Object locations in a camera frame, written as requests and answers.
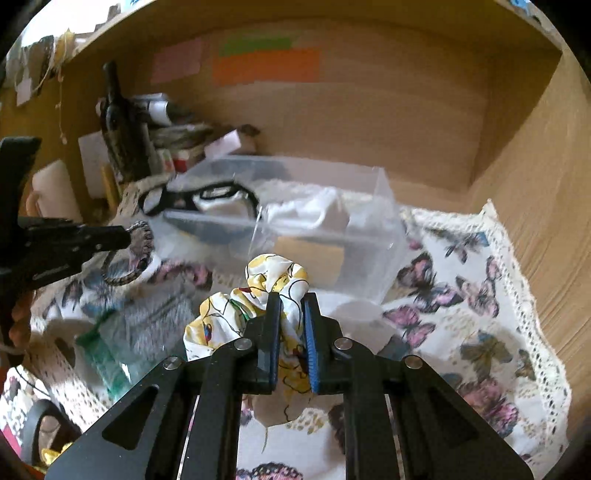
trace green sticky note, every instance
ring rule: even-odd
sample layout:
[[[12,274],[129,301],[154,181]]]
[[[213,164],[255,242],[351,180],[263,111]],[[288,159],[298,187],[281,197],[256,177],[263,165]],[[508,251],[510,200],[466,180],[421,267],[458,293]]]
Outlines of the green sticky note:
[[[289,50],[291,39],[287,37],[264,37],[264,38],[231,38],[221,46],[219,54],[221,57],[232,57],[261,50]]]

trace wooden shelf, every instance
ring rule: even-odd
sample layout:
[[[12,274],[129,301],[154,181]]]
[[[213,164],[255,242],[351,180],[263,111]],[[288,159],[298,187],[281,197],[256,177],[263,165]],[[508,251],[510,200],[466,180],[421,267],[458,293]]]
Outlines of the wooden shelf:
[[[74,60],[114,55],[145,43],[174,43],[222,28],[302,18],[384,22],[479,45],[484,51],[556,46],[531,18],[524,21],[492,0],[375,0],[370,8],[365,0],[152,0],[104,25]]]

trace metal screw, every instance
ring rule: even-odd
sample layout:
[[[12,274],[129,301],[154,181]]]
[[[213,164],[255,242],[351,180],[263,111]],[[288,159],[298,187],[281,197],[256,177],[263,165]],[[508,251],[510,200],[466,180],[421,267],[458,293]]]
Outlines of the metal screw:
[[[423,360],[419,356],[416,355],[409,355],[404,358],[404,363],[407,367],[412,368],[413,370],[418,370],[423,366]]]
[[[335,348],[337,350],[349,350],[353,346],[353,340],[347,337],[337,338],[335,340]]]
[[[169,356],[163,363],[166,370],[176,370],[183,364],[183,359],[179,356]]]
[[[234,348],[236,350],[248,350],[252,347],[252,340],[250,338],[239,338],[234,342]]]

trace black strap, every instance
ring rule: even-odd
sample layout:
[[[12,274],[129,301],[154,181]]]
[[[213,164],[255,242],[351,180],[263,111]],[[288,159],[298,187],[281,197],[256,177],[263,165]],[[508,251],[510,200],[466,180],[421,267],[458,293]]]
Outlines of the black strap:
[[[60,423],[60,437],[66,442],[73,442],[80,436],[80,430],[60,411],[50,400],[37,400],[27,413],[27,419],[22,428],[21,460],[31,466],[41,464],[39,456],[39,431],[41,421],[45,417],[54,417]]]
[[[231,198],[237,193],[244,192],[246,193],[246,198],[250,202],[252,211],[255,212],[255,214],[259,205],[259,201],[252,190],[247,189],[245,186],[240,185],[233,180],[211,183],[199,189],[187,190],[185,192],[170,192],[166,188],[166,185],[162,185],[158,188],[162,188],[160,201],[149,212],[144,210],[144,203],[152,190],[143,193],[138,199],[139,208],[147,216],[153,217],[168,209],[201,212],[201,209],[195,205],[195,202],[193,201],[195,195],[199,195],[199,198],[202,200],[218,200]]]

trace crumpled cloth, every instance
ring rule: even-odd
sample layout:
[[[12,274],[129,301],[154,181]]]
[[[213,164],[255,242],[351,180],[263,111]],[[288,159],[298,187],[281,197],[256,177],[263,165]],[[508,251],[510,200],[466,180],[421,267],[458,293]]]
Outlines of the crumpled cloth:
[[[199,317],[185,328],[187,358],[204,358],[240,338],[248,320],[265,313],[269,293],[279,293],[282,311],[278,385],[272,395],[257,395],[248,402],[263,425],[286,423],[296,419],[312,397],[300,306],[310,288],[308,276],[302,266],[274,254],[251,260],[245,275],[247,287],[234,288],[230,294],[216,293],[200,305]]]
[[[270,203],[265,214],[267,222],[277,231],[344,232],[349,224],[349,213],[334,187],[323,188],[307,198]]]

